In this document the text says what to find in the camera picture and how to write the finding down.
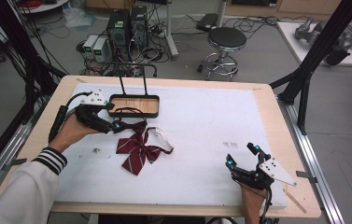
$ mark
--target human hand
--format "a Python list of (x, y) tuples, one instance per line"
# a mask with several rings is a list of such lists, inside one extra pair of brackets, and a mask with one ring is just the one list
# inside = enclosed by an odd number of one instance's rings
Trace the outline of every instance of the human hand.
[(88, 128), (77, 120), (75, 114), (71, 114), (64, 122), (56, 137), (49, 143), (48, 147), (63, 153), (68, 147), (91, 133), (99, 133)]
[(260, 208), (266, 198), (266, 189), (252, 189), (244, 184), (240, 184), (240, 188), (246, 224), (260, 223)]

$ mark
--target cardboard box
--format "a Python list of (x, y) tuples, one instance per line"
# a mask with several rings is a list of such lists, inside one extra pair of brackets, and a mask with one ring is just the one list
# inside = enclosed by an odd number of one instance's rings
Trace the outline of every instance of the cardboard box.
[(134, 5), (134, 0), (88, 0), (88, 8), (110, 10), (113, 8), (131, 9)]

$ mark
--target computer tower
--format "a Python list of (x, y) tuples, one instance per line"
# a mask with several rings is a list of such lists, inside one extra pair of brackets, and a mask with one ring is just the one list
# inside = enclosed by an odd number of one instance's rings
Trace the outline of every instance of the computer tower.
[(132, 7), (132, 31), (134, 35), (134, 45), (140, 50), (148, 47), (148, 21), (147, 7)]
[(129, 47), (132, 39), (132, 25), (129, 9), (113, 9), (106, 27), (109, 41), (116, 47)]

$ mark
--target wooden table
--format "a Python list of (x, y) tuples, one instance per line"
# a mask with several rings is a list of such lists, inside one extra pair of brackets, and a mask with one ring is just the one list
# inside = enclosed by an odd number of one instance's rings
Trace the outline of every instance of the wooden table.
[[(139, 78), (125, 78), (127, 85), (141, 85)], [(34, 159), (48, 141), (48, 133), (60, 105), (65, 105), (71, 98), (78, 83), (118, 84), (117, 77), (64, 77), (54, 92), (41, 118), (37, 122), (18, 158)], [(268, 143), (276, 159), (298, 182), (297, 187), (283, 185), (288, 200), (285, 208), (271, 208), (267, 217), (319, 217), (319, 209), (315, 193), (308, 179), (299, 178), (295, 171), (304, 171), (301, 159), (293, 144), (287, 124), (282, 116), (275, 95), (269, 85), (255, 83), (234, 83), (214, 81), (192, 81), (174, 79), (147, 79), (148, 86), (161, 87), (199, 87), (237, 89), (252, 91), (260, 111)], [(17, 167), (7, 174), (0, 187), (0, 195), (4, 191), (10, 175)], [(240, 207), (207, 206), (207, 205), (155, 205), (155, 204), (113, 204), (113, 203), (55, 203), (53, 212), (94, 213), (94, 214), (141, 214), (163, 216), (207, 216), (207, 217), (242, 217)]]

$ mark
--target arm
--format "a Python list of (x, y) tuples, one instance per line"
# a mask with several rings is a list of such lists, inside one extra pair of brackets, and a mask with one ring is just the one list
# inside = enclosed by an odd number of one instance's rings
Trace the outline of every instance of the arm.
[(246, 224), (260, 223), (260, 208), (265, 199), (266, 190), (252, 189), (246, 185), (241, 184), (243, 212), (245, 214)]
[(83, 126), (73, 114), (48, 147), (17, 169), (0, 197), (0, 223), (47, 223), (59, 173), (67, 163), (62, 153), (90, 133), (97, 131)]

